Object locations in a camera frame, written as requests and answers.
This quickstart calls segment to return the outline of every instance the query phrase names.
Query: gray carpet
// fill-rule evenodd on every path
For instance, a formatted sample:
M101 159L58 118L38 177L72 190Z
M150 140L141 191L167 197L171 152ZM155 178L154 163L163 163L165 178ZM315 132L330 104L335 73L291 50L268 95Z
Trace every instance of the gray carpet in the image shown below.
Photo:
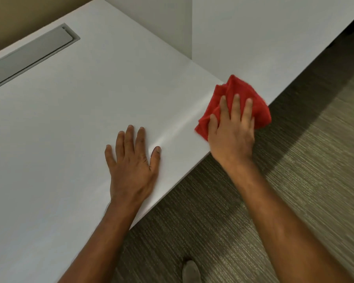
M354 275L354 34L337 38L270 106L254 158ZM277 282L245 204L211 156L129 233L115 282Z

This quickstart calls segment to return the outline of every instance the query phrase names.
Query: forearm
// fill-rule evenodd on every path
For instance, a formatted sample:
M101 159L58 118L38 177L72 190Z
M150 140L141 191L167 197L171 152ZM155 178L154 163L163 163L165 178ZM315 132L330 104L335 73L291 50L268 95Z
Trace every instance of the forearm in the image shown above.
M253 162L228 171L281 282L353 282Z
M96 230L59 283L109 282L135 215L136 209L128 212L110 204Z

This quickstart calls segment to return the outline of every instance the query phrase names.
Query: red microfiber towel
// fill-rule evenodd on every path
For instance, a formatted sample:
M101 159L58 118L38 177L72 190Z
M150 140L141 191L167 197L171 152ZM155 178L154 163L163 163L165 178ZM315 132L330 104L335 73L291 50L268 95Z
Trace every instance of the red microfiber towel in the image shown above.
M269 107L265 101L255 92L245 81L231 75L226 84L217 85L214 90L210 103L204 113L203 117L198 120L198 126L195 131L201 135L206 141L208 138L208 123L210 122L210 115L214 114L220 123L220 98L225 95L227 98L228 109L231 113L233 97L235 94L240 95L241 114L245 107L245 101L248 98L253 99L252 117L254 117L254 128L263 128L271 123L271 115Z

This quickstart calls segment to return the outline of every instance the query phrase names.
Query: gray shoe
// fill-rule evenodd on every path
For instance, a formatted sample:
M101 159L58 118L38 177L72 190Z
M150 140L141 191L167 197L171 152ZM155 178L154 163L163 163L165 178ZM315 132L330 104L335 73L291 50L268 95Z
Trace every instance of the gray shoe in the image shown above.
M183 283L202 283L198 266L194 261L187 261L182 268Z

